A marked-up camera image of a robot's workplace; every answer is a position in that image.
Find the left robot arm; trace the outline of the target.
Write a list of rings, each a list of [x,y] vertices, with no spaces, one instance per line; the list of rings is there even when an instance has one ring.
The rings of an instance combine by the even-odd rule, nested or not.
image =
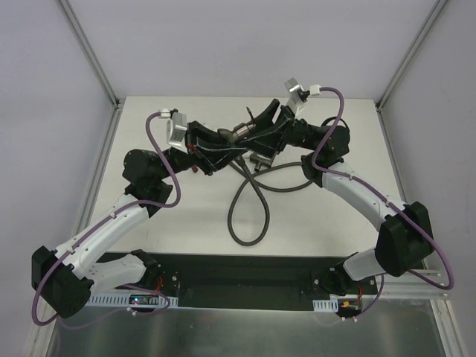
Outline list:
[[[38,248],[31,257],[31,285],[35,293],[31,317],[38,326],[78,313],[99,293],[121,286],[159,293],[157,261],[141,249],[102,263],[99,259],[132,229],[162,209],[181,201],[177,175],[198,167],[210,176],[249,148],[224,130],[209,130],[194,121],[168,128],[168,149],[162,150],[146,121],[151,150],[132,149],[124,157],[128,185],[118,200],[94,223],[54,249]]]

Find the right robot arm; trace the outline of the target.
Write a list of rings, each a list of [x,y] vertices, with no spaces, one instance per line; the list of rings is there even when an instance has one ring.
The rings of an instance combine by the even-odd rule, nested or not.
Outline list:
[[[408,204],[380,193],[357,175],[343,160],[346,141],[338,139],[337,131],[350,131],[340,126],[344,99],[339,98],[338,114],[321,128],[324,134],[311,146],[312,154],[302,157],[305,177],[339,196],[373,224],[379,233],[376,246],[355,253],[334,268],[330,280],[343,293],[352,293],[361,280],[372,275],[389,274],[400,277],[412,272],[416,263],[434,253],[437,248],[432,237],[428,210],[419,202]]]

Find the grey metal faucet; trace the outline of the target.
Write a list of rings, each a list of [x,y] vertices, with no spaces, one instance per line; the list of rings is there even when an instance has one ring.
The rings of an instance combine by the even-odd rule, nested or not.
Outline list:
[[[250,108],[246,107],[246,111],[250,117],[250,121],[246,123],[240,123],[232,130],[224,128],[217,129],[220,137],[223,138],[227,143],[234,144],[243,138],[247,138],[256,128],[256,121]]]

